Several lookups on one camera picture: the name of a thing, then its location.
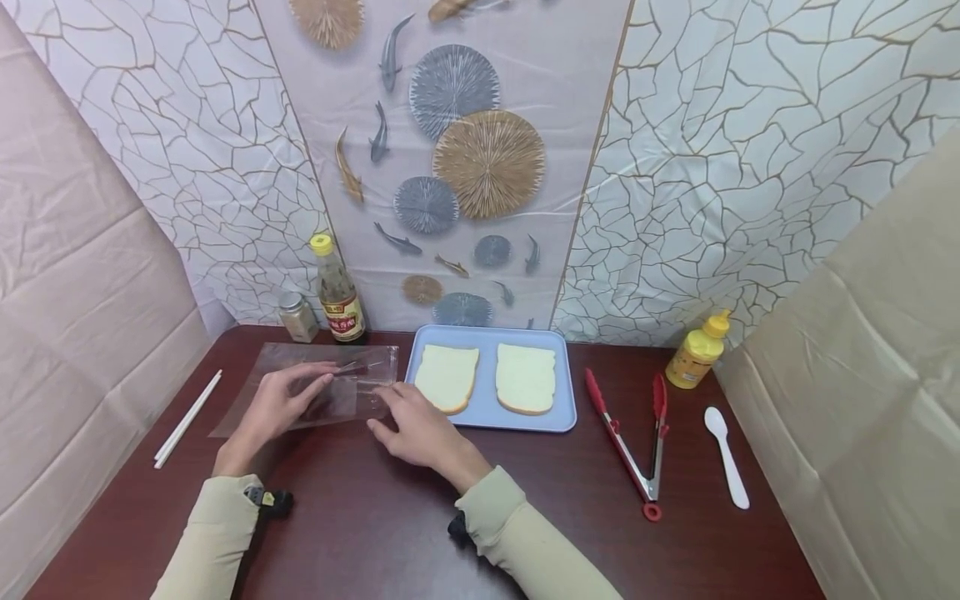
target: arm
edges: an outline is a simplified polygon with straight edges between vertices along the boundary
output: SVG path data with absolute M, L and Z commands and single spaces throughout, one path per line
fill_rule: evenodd
M 229 600 L 259 513 L 244 490 L 259 485 L 256 475 L 204 482 L 152 600 Z
M 491 468 L 476 446 L 413 386 L 378 390 L 398 432 L 376 420 L 367 426 L 387 450 L 408 463 L 431 467 L 463 496 L 477 553 L 503 568 L 531 600 L 620 598 L 590 561 L 526 501 L 503 468 Z
M 151 600 L 229 600 L 259 515 L 244 495 L 261 485 L 256 475 L 248 474 L 253 457 L 303 414 L 336 370 L 332 363 L 308 363 L 264 376 L 236 432 L 217 453 L 213 473 Z M 290 384 L 308 376 L 317 378 L 301 394 L 290 396 Z
M 456 506 L 467 517 L 477 554 L 507 571 L 531 600 L 620 598 L 587 557 L 527 502 L 503 468 L 470 488 Z

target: person's left hand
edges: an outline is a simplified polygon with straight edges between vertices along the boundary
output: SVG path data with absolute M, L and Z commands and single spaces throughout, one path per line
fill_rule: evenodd
M 260 387 L 237 430 L 217 453 L 213 476 L 239 477 L 264 444 L 290 428 L 338 371 L 336 363 L 303 363 L 263 376 Z M 290 385 L 305 377 L 317 377 L 306 390 L 290 395 Z

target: wooden table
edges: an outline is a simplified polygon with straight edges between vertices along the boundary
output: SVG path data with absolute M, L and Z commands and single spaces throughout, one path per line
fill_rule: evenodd
M 318 343 L 327 340 L 322 335 Z M 402 376 L 412 340 L 375 334 L 370 343 L 400 346 Z M 234 328 L 217 341 L 29 598 L 149 597 L 221 443 L 207 433 L 240 391 L 261 345 L 282 341 L 283 329 L 257 326 Z M 670 351 L 570 345 L 569 356 L 579 414 L 571 432 L 463 431 L 625 598 L 823 598 L 712 376 L 696 391 L 670 387 L 663 519 L 653 524 L 589 403 L 584 367 L 596 374 L 646 471 L 651 381 Z M 167 465 L 154 470 L 154 453 L 218 369 L 224 376 L 216 392 Z M 749 511 L 731 503 L 716 443 L 703 425 L 708 405 L 727 417 Z M 522 597 L 509 577 L 447 536 L 454 490 L 432 471 L 390 457 L 362 422 L 294 432 L 284 442 L 267 483 L 293 492 L 297 505 L 288 520 L 259 530 L 235 598 Z

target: tongs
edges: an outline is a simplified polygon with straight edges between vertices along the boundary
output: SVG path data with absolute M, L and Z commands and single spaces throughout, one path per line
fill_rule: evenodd
M 643 471 L 636 465 L 634 457 L 630 454 L 630 449 L 627 448 L 626 443 L 620 436 L 620 421 L 611 418 L 607 411 L 607 403 L 604 402 L 603 395 L 600 394 L 600 388 L 593 377 L 593 371 L 590 369 L 587 369 L 587 390 L 590 394 L 590 400 L 593 402 L 593 407 L 603 418 L 607 433 L 610 434 L 617 453 L 620 454 L 620 458 L 630 473 L 630 478 L 634 480 L 634 485 L 640 491 L 640 495 L 643 496 L 643 515 L 647 517 L 647 520 L 656 523 L 662 516 L 657 500 L 660 497 L 660 465 L 663 460 L 663 439 L 666 437 L 667 431 L 670 430 L 669 425 L 666 424 L 666 382 L 663 381 L 662 373 L 658 372 L 654 376 L 654 417 L 657 420 L 654 423 L 656 438 L 653 460 L 651 461 L 654 472 L 649 479 L 643 476 Z

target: clear plastic bag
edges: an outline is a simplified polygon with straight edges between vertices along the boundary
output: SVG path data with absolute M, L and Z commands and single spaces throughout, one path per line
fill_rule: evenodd
M 300 363 L 334 361 L 341 371 L 330 385 L 313 399 L 291 429 L 316 427 L 346 420 L 382 419 L 387 406 L 373 393 L 379 386 L 396 382 L 396 346 L 306 346 L 303 344 L 264 344 L 244 382 L 220 423 L 210 432 L 211 438 L 228 438 L 256 394 L 260 381 L 268 372 L 280 371 Z M 291 395 L 306 389 L 312 378 L 297 379 L 290 385 Z

